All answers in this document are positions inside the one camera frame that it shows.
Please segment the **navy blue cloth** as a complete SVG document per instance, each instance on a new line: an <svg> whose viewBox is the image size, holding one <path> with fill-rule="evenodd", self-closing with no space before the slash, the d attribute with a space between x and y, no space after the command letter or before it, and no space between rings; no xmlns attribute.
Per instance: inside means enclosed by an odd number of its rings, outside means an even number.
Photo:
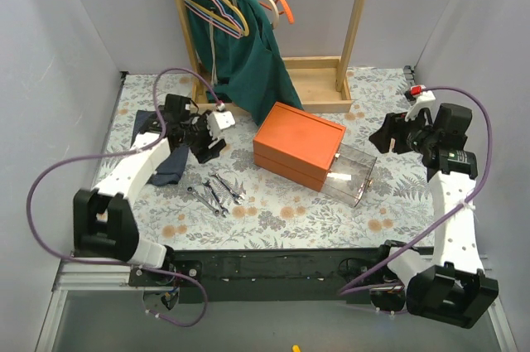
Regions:
<svg viewBox="0 0 530 352"><path fill-rule="evenodd" d="M134 144L142 125L155 115L156 114L152 111L138 110L136 112L132 129L131 144ZM147 183L154 186L177 185L184 174L189 151L190 150L186 145L182 145L174 150L171 155L158 166L157 173L153 174Z"/></svg>

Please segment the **clear plastic drawer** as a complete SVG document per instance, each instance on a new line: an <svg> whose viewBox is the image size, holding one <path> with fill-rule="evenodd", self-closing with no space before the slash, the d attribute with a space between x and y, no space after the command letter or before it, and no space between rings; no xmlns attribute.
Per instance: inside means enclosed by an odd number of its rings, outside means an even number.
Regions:
<svg viewBox="0 0 530 352"><path fill-rule="evenodd" d="M341 143L320 192L356 207L370 185L376 161L376 157Z"/></svg>

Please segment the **steel combination wrench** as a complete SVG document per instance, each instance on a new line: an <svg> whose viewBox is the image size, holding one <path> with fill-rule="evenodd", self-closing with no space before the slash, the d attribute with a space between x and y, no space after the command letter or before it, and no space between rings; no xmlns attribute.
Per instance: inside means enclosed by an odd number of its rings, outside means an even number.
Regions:
<svg viewBox="0 0 530 352"><path fill-rule="evenodd" d="M242 194L238 193L235 189L233 189L223 177L221 177L217 172L210 173L210 176L215 178L218 183L220 183L220 185L222 185L222 187L226 189L226 191L231 195L233 202L236 205L242 204L242 201L245 200L245 197Z"/></svg>

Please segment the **orange drawer box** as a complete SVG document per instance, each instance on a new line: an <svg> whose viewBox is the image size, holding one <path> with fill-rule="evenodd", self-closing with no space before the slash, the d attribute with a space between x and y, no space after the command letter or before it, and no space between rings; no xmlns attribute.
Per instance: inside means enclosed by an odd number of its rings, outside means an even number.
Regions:
<svg viewBox="0 0 530 352"><path fill-rule="evenodd" d="M254 163L321 191L345 135L345 126L275 103L253 139Z"/></svg>

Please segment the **steel open-end wrench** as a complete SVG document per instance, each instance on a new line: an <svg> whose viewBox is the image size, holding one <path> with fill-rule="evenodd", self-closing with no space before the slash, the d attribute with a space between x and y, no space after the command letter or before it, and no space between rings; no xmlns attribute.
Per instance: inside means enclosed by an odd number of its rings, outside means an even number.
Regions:
<svg viewBox="0 0 530 352"><path fill-rule="evenodd" d="M202 183L203 187L211 194L212 198L214 199L216 205L219 208L220 215L224 218L228 214L228 210L223 206L221 199L219 198L217 192L215 191L214 187L211 185L210 181L204 181Z"/></svg>

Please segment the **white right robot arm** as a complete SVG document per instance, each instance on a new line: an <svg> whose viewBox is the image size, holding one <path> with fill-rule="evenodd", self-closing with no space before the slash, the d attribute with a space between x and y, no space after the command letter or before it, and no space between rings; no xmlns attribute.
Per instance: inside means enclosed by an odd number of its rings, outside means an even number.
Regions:
<svg viewBox="0 0 530 352"><path fill-rule="evenodd" d="M484 273L474 207L465 201L478 176L476 156L465 150L471 120L471 110L457 104L441 104L435 117L428 108L415 115L389 113L369 139L381 153L421 154L434 213L448 217L434 231L431 261L414 248L399 257L388 254L375 262L376 277L403 284L409 313L466 329L499 294L498 282Z"/></svg>

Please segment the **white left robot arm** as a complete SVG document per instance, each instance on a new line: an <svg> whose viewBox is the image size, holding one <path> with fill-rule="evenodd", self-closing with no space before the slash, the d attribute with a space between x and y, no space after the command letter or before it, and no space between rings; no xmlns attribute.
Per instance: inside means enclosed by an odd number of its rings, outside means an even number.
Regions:
<svg viewBox="0 0 530 352"><path fill-rule="evenodd" d="M225 148L221 133L235 125L223 104L199 113L184 96L169 94L161 113L140 128L129 154L92 190L74 197L78 250L147 268L160 286L176 265L168 247L142 238L132 207L158 167L180 147L205 164ZM374 157L342 143L345 127L286 104L275 103L253 138L256 165L290 181L356 206L369 185Z"/></svg>

